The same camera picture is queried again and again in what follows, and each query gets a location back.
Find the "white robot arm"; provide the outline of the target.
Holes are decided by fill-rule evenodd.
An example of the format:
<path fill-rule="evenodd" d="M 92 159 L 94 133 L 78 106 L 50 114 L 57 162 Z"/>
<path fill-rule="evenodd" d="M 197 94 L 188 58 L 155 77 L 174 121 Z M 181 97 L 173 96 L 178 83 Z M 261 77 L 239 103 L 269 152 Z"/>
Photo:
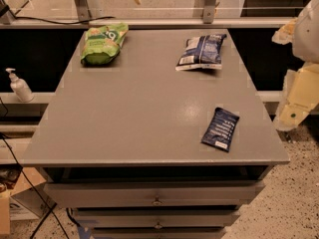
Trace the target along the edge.
<path fill-rule="evenodd" d="M 311 0 L 297 18 L 275 32 L 272 41 L 292 44 L 292 53 L 304 62 L 284 77 L 282 99 L 274 126 L 280 131 L 297 128 L 319 104 L 319 0 Z"/>

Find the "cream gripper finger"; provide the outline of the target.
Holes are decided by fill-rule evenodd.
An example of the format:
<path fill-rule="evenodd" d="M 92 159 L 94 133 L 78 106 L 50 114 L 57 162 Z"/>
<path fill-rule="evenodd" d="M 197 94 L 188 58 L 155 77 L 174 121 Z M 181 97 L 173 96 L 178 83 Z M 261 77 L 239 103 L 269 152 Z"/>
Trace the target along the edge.
<path fill-rule="evenodd" d="M 305 63 L 284 77 L 282 99 L 273 120 L 280 131 L 297 128 L 319 104 L 319 65 Z"/>

